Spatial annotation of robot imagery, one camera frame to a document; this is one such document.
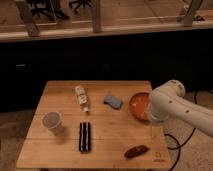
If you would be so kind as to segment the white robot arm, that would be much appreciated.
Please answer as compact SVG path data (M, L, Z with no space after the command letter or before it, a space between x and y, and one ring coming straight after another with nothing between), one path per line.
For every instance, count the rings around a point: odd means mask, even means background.
M170 80L153 89L146 108L149 120L161 123L175 116L213 138L213 110L184 99L185 87L178 80Z

